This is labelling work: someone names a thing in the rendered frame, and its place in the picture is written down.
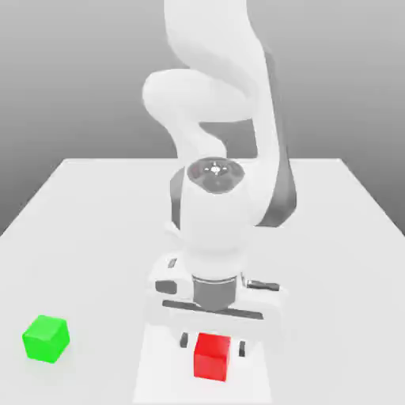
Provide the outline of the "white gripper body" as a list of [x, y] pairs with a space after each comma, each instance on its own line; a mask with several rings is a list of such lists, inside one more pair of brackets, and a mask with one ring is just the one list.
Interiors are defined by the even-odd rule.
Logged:
[[279, 292], [243, 293], [229, 308], [212, 312], [177, 296], [148, 293], [145, 314], [146, 319], [154, 325], [166, 325], [181, 331], [254, 335], [260, 334], [268, 327], [277, 327], [281, 323], [282, 294]]

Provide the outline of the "small red cube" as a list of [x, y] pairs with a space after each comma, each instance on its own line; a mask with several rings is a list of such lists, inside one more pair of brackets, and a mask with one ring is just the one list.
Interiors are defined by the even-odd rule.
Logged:
[[193, 354], [194, 377], [225, 382], [230, 343], [229, 336], [199, 333]]

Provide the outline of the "small green cube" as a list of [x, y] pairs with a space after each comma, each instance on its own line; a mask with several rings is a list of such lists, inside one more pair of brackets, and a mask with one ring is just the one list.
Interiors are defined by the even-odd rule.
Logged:
[[22, 335], [28, 358], [54, 364], [70, 343], [66, 320], [38, 315]]

